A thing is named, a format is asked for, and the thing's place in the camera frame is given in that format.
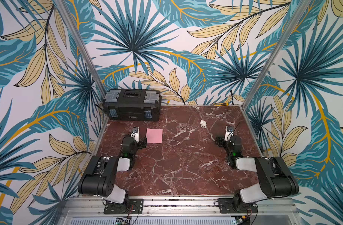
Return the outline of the pink square paper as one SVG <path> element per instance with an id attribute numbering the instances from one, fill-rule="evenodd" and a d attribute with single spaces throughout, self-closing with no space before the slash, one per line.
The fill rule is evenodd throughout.
<path id="1" fill-rule="evenodd" d="M 146 133 L 147 143 L 162 143 L 163 130 L 162 129 L 147 129 Z"/>

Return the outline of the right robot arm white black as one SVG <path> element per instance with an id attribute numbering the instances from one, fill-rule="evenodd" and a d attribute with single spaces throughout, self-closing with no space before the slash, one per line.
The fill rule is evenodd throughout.
<path id="1" fill-rule="evenodd" d="M 258 177 L 256 184 L 236 191 L 232 198 L 217 199 L 221 214 L 251 215 L 258 211 L 257 202 L 298 194 L 299 185 L 281 157 L 245 157 L 238 136 L 216 136 L 215 144 L 225 149 L 227 163 L 232 169 L 255 172 Z"/>

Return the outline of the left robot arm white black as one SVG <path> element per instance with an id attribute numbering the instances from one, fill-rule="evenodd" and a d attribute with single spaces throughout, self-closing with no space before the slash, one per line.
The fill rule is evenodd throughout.
<path id="1" fill-rule="evenodd" d="M 133 169 L 137 151 L 146 147 L 146 137 L 137 141 L 136 134 L 130 134 L 123 138 L 118 156 L 93 156 L 78 183 L 78 192 L 102 198 L 104 214 L 140 214 L 140 205 L 130 200 L 126 190 L 117 186 L 116 178 L 118 172 Z"/>

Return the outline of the white pvc elbow fitting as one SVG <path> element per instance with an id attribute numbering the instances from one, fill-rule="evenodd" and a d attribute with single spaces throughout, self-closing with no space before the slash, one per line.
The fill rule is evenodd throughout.
<path id="1" fill-rule="evenodd" d="M 207 122 L 204 121 L 204 120 L 201 120 L 201 121 L 200 121 L 200 127 L 201 127 L 201 128 L 206 128 L 206 127 L 207 127 Z"/>

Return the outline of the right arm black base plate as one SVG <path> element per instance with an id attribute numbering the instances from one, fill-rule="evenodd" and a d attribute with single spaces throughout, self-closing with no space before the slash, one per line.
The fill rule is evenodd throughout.
<path id="1" fill-rule="evenodd" d="M 221 214 L 254 214 L 258 211 L 256 203 L 244 203 L 238 199 L 218 198 L 214 204 Z"/>

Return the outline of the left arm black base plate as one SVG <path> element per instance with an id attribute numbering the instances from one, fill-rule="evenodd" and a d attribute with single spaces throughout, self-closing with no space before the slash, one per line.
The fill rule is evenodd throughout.
<path id="1" fill-rule="evenodd" d="M 105 203 L 105 215 L 139 215 L 143 212 L 144 199 L 129 199 L 127 203 Z"/>

